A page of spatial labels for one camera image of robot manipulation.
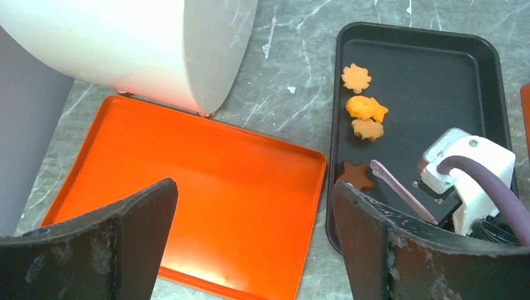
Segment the brown star cookie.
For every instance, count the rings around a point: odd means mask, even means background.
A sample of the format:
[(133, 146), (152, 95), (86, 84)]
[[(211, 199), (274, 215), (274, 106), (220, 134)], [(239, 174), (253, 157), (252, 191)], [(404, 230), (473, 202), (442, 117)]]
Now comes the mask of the brown star cookie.
[(342, 174), (336, 180), (348, 183), (360, 191), (372, 189), (374, 183), (367, 175), (367, 168), (367, 164), (352, 164), (349, 161), (343, 161)]

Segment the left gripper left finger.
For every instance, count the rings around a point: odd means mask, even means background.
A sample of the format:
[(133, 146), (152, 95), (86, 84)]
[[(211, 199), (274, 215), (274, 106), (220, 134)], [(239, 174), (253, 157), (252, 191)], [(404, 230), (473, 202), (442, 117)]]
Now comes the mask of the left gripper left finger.
[(162, 179), (122, 200), (1, 238), (2, 299), (150, 299), (178, 200)]

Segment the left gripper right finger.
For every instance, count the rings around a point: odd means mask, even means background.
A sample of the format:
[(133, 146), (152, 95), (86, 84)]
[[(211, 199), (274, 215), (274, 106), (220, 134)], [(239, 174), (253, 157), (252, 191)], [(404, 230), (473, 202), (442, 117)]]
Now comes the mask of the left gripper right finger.
[(529, 248), (420, 221), (344, 182), (331, 196), (354, 299), (528, 299)]

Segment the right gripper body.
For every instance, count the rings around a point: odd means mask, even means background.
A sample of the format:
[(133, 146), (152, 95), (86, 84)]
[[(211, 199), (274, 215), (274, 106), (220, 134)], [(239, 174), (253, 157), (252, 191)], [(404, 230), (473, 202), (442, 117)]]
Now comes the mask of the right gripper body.
[(436, 211), (437, 227), (460, 236), (479, 239), (492, 243), (520, 246), (521, 243), (507, 222), (499, 215), (480, 217), (473, 220), (464, 231), (458, 231), (454, 223), (453, 214), (461, 206), (460, 202), (439, 203)]

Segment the pink handled metal tongs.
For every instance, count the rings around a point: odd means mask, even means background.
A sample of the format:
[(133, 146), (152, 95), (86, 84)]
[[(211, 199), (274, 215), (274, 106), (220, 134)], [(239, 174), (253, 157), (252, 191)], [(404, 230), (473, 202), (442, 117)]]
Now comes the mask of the pink handled metal tongs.
[(372, 174), (382, 179), (424, 221), (433, 225), (438, 225), (434, 216), (388, 171), (382, 163), (373, 159), (369, 166), (372, 170)]

